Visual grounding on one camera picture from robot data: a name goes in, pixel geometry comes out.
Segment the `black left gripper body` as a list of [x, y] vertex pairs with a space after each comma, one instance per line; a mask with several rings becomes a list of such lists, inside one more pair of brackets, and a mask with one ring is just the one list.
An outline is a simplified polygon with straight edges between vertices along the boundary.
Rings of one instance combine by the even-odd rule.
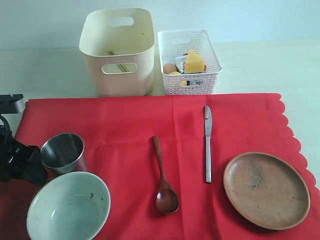
[[18, 160], [21, 144], [12, 135], [8, 121], [1, 115], [0, 121], [0, 181], [9, 182], [11, 179], [23, 179], [26, 166]]

